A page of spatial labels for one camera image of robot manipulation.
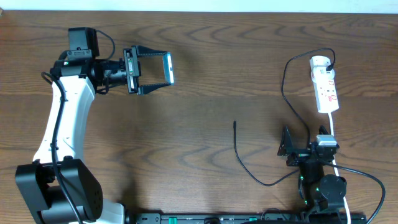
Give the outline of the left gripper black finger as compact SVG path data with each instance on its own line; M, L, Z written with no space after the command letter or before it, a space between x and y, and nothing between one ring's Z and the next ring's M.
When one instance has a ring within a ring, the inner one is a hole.
M163 50L154 50L148 47L144 47L141 45L136 46L136 55L138 58L140 57L154 57L167 54L167 51Z
M155 83L155 84L148 84L148 85L137 85L137 94L138 95L147 95L152 91L155 91L159 88L163 88L166 86L170 86L170 83Z

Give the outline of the teal screen Galaxy smartphone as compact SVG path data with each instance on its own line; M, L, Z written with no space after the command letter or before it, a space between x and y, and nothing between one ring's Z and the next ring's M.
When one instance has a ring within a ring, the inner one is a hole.
M165 80L167 81L167 83L173 85L175 83L175 79L174 79L172 54L170 52L165 53L162 56L162 61L164 65Z

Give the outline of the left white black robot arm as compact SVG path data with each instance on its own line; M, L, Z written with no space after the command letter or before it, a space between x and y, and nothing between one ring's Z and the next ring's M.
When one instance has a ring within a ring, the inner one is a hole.
M140 59L155 56L163 61L164 85L173 85L171 54L140 45L124 49L120 60L100 59L96 47L73 47L42 74L53 90L49 120L33 161L19 165L15 174L36 223L131 223L123 204L104 198L84 163L86 122L95 96L110 88L126 85L138 95L160 88L139 84Z

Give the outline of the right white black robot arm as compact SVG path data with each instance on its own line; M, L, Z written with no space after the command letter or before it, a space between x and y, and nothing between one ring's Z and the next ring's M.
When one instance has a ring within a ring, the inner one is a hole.
M335 174L325 174L323 166L330 165L340 148L334 136L324 126L320 134L305 149L294 146L288 127L282 129L282 139L278 156L287 158L286 165L298 167L298 190L304 199L306 208L300 213L305 222L340 222L339 210L345 207L346 180Z

